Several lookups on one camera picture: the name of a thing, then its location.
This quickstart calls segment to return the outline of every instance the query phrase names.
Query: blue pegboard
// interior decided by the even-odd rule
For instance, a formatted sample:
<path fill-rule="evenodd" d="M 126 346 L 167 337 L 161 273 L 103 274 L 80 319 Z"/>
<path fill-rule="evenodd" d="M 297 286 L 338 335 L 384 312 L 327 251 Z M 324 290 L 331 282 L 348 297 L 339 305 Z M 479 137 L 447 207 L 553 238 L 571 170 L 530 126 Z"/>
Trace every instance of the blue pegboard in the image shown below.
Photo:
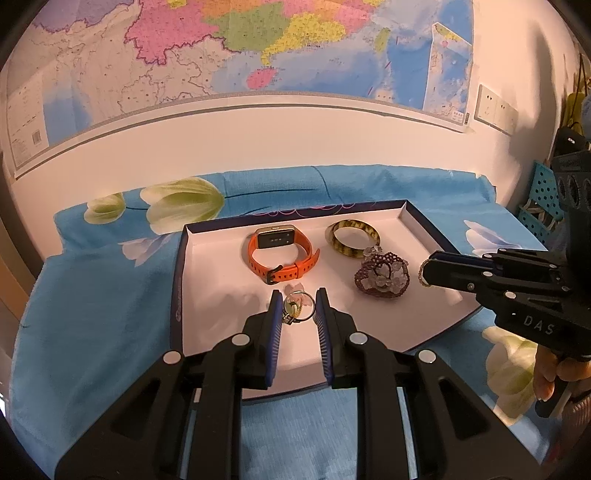
<path fill-rule="evenodd" d="M 536 202 L 557 222 L 564 217 L 563 211 L 558 205 L 558 190 L 554 172 L 545 165 L 535 162 L 534 181 L 531 183 L 530 200 Z"/>
<path fill-rule="evenodd" d="M 546 244 L 546 240 L 548 240 L 548 237 L 551 234 L 551 230 L 549 230 L 530 212 L 526 212 L 522 207 L 519 209 L 519 221 L 523 223 L 527 227 L 527 229 L 535 235 L 535 237 L 542 243 L 542 245 Z"/>

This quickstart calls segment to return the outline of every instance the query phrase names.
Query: ring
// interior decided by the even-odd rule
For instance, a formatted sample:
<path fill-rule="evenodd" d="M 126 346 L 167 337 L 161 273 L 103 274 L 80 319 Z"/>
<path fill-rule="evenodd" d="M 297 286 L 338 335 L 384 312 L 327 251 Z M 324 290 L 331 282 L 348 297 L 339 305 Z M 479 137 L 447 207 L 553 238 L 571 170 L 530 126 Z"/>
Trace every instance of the ring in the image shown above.
<path fill-rule="evenodd" d="M 289 314 L 288 312 L 288 308 L 287 305 L 292 306 L 294 304 L 297 305 L 297 303 L 290 303 L 289 302 L 289 298 L 292 295 L 296 295 L 296 294 L 300 294 L 300 295 L 306 295 L 311 301 L 312 301 L 312 313 L 310 313 L 310 315 L 308 315 L 306 318 L 303 319 L 299 319 L 296 317 L 292 317 L 292 315 Z M 305 322 L 306 320 L 310 320 L 313 316 L 314 313 L 316 312 L 316 301 L 314 300 L 314 297 L 312 295 L 310 295 L 308 292 L 304 291 L 304 290 L 296 290 L 291 292 L 287 297 L 285 297 L 285 300 L 283 301 L 283 323 L 286 323 L 288 325 L 291 325 L 292 323 L 301 323 L 301 322 Z M 298 314 L 301 313 L 301 306 L 298 306 Z"/>
<path fill-rule="evenodd" d="M 430 287 L 431 285 L 429 285 L 429 283 L 427 283 L 427 280 L 425 280 L 425 277 L 423 277 L 423 269 L 425 268 L 425 265 L 427 265 L 427 262 L 429 261 L 429 259 L 427 258 L 422 264 L 421 264 L 421 268 L 418 269 L 418 282 L 423 286 L 423 287 Z"/>

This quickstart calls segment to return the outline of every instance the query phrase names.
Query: tray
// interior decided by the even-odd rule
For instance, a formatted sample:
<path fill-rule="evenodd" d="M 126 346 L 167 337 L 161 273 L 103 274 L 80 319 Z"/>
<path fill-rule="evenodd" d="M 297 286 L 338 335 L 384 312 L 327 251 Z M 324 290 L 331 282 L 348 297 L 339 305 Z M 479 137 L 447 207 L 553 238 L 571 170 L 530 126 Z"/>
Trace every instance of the tray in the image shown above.
<path fill-rule="evenodd" d="M 376 299 L 353 282 L 361 259 L 346 257 L 327 243 L 329 226 L 354 218 L 372 225 L 384 252 L 408 261 L 411 277 L 400 298 Z M 359 330 L 404 352 L 452 327 L 479 308 L 473 294 L 427 288 L 418 281 L 423 261 L 435 250 L 457 252 L 453 245 L 410 202 L 358 203 L 249 215 L 187 225 L 178 251 L 171 312 L 171 347 L 185 355 L 208 351 L 239 332 L 246 318 L 267 309 L 273 290 L 284 296 L 287 282 L 266 285 L 246 264 L 248 238 L 262 226 L 295 225 L 320 248 L 318 264 L 301 279 L 314 295 L 327 289 L 330 304 L 353 316 Z M 353 247 L 368 245 L 366 235 L 342 229 L 339 237 Z M 303 255 L 296 245 L 259 250 L 255 259 L 274 267 Z M 245 390 L 243 398 L 267 397 L 324 383 L 316 325 L 312 320 L 284 325 L 277 373 L 266 391 Z"/>

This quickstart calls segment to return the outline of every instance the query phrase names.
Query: silver screw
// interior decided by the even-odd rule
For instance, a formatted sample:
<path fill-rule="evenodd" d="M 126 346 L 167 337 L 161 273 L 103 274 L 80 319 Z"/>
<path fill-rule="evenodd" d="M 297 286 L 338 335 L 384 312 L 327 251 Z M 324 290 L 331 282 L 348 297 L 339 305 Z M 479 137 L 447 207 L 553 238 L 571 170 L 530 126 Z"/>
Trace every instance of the silver screw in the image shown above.
<path fill-rule="evenodd" d="M 431 350 L 421 350 L 418 353 L 418 359 L 421 362 L 425 362 L 426 364 L 432 364 L 435 360 L 437 360 L 437 355 L 433 353 Z"/>
<path fill-rule="evenodd" d="M 232 343 L 236 346 L 248 345 L 250 341 L 251 338 L 246 333 L 237 333 L 232 337 Z"/>
<path fill-rule="evenodd" d="M 162 360 L 164 360 L 165 364 L 169 364 L 169 365 L 174 365 L 177 364 L 181 361 L 181 354 L 178 353 L 175 350 L 171 350 L 169 352 L 166 352 L 164 354 L 164 356 L 162 357 Z"/>
<path fill-rule="evenodd" d="M 355 332 L 349 335 L 349 340 L 351 341 L 351 343 L 354 343 L 355 345 L 363 345 L 365 342 L 368 341 L 368 337 L 364 333 Z"/>

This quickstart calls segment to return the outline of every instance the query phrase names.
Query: smartwatch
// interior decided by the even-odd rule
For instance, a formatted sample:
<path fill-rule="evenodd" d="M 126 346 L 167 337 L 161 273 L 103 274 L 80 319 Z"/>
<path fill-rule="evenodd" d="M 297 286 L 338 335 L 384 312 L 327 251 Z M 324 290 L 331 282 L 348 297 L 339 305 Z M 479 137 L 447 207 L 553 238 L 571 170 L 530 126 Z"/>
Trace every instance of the smartwatch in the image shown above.
<path fill-rule="evenodd" d="M 257 249 L 282 247 L 297 244 L 306 251 L 306 258 L 293 265 L 264 267 L 256 262 L 252 254 Z M 301 278 L 318 262 L 320 250 L 313 251 L 312 243 L 293 225 L 278 225 L 258 229 L 248 242 L 248 265 L 267 285 Z"/>

